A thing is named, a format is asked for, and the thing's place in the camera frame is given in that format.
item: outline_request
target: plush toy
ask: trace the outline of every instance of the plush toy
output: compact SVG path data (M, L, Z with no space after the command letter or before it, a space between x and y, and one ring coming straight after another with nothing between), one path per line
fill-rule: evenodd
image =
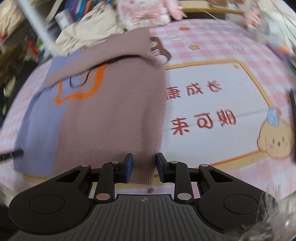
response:
M140 27L156 27L171 22L161 0L118 0L120 21L127 30Z
M168 13L173 19L181 20L183 17L187 17L182 11L182 7L179 6L178 0L162 0L163 6L167 8Z
M248 12L244 15L243 23L246 25L252 25L255 28L259 28L261 25L261 15L258 12Z

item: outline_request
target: cream fabric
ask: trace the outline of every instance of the cream fabric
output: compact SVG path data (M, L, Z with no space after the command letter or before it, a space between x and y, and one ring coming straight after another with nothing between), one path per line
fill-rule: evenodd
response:
M23 19L24 15L14 0L5 0L0 4L0 34L10 34Z
M68 55L82 47L89 47L111 34L120 34L120 26L115 10L103 2L96 5L79 22L62 30L50 50L56 55Z

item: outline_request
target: small star sticker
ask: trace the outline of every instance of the small star sticker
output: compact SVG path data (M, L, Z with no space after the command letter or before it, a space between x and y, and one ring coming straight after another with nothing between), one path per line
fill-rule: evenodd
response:
M148 194L151 194L153 191L154 191L153 187L150 187L150 188L147 189Z
M199 46L197 46L197 45L190 45L189 48L192 50L200 49Z

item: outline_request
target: white pole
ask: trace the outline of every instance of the white pole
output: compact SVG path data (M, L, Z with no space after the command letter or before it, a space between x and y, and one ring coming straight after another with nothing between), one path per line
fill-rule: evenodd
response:
M17 0L17 1L18 1L18 5L24 12L30 25L32 26L32 28L34 29L38 37L42 40L46 49L49 50L50 44L55 40L46 30L44 21L39 15L37 9L35 9L34 6L31 5L30 0Z

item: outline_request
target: pink checkered mat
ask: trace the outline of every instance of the pink checkered mat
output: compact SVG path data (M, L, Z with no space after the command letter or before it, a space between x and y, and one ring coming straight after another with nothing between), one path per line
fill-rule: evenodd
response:
M164 64L167 111L161 152L189 167L212 164L282 196L296 190L291 159L294 134L289 98L292 75L263 44L231 22L183 20L151 29L151 50ZM34 71L18 94L0 134L0 152L13 150L22 118L51 62ZM20 192L24 180L12 162L1 164L0 182ZM196 185L194 194L198 196ZM173 185L117 184L117 193L173 193Z

